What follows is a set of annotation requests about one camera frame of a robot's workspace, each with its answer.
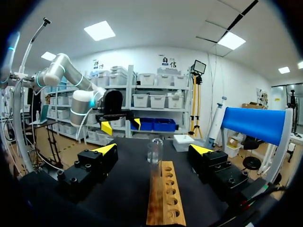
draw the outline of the laptop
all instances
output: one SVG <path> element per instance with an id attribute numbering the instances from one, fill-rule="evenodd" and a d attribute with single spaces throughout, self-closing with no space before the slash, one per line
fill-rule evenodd
<path id="1" fill-rule="evenodd" d="M 42 107 L 41 116 L 39 120 L 36 120 L 34 122 L 31 122 L 29 125 L 37 125 L 37 124 L 43 124 L 47 122 L 47 111 L 48 111 L 48 105 L 44 105 Z"/>

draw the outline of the stool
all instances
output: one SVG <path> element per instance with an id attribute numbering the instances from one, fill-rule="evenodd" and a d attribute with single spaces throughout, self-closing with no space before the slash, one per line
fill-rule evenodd
<path id="1" fill-rule="evenodd" d="M 256 157 L 250 156 L 250 157 L 246 157 L 243 160 L 243 165 L 244 165 L 245 169 L 258 170 L 261 167 L 261 161 Z"/>
<path id="2" fill-rule="evenodd" d="M 244 150 L 255 150 L 258 147 L 259 147 L 259 144 L 255 140 L 248 140 L 248 141 L 244 142 L 244 144 L 243 144 Z M 258 158 L 252 157 L 252 156 L 246 157 L 246 155 L 245 155 L 245 158 L 243 160 L 243 165 L 245 167 L 243 170 L 245 170 L 245 169 L 258 170 L 258 169 L 260 169 L 262 164 Z"/>

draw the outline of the white ceiling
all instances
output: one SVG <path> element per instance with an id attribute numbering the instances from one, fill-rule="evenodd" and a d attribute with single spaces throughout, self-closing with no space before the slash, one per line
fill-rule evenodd
<path id="1" fill-rule="evenodd" d="M 303 77 L 299 61 L 281 21 L 259 2 L 231 31 L 246 43 L 231 51 L 218 41 L 253 0 L 44 0 L 21 29 L 14 68 L 21 64 L 27 44 L 47 17 L 52 21 L 36 39 L 26 67 L 42 69 L 49 51 L 71 58 L 93 52 L 144 45 L 173 46 L 210 52 L 242 63 L 269 80 Z M 106 20 L 116 37 L 95 42 L 83 29 Z M 281 75 L 278 68 L 289 66 Z"/>

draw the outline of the cardboard box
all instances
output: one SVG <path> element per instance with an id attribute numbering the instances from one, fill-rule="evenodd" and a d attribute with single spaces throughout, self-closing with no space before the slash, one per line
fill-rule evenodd
<path id="1" fill-rule="evenodd" d="M 246 108 L 246 109 L 265 109 L 264 106 L 262 105 L 254 105 L 254 104 L 246 104 L 246 103 L 243 103 L 242 104 L 242 108 Z"/>
<path id="2" fill-rule="evenodd" d="M 229 137 L 227 140 L 227 145 L 230 146 L 231 148 L 237 148 L 238 143 L 239 143 L 239 141 L 233 139 L 232 137 Z"/>

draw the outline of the ceiling light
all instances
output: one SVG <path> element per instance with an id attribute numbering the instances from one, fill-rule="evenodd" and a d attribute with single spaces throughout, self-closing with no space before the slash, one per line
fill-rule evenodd
<path id="1" fill-rule="evenodd" d="M 228 32 L 223 38 L 218 42 L 222 46 L 226 46 L 229 49 L 235 50 L 241 46 L 246 41 L 234 33 Z"/>
<path id="2" fill-rule="evenodd" d="M 56 55 L 54 55 L 53 53 L 49 53 L 49 52 L 45 52 L 41 58 L 44 58 L 46 60 L 52 61 L 54 60 L 54 58 L 56 57 Z"/>
<path id="3" fill-rule="evenodd" d="M 279 72 L 280 72 L 281 74 L 284 74 L 284 73 L 289 73 L 290 70 L 289 70 L 288 67 L 283 67 L 283 68 L 280 68 L 280 69 L 279 69 Z"/>
<path id="4" fill-rule="evenodd" d="M 303 69 L 303 61 L 298 63 L 298 68 Z"/>
<path id="5" fill-rule="evenodd" d="M 116 36 L 106 20 L 88 26 L 84 29 L 84 31 L 86 31 L 95 41 Z"/>

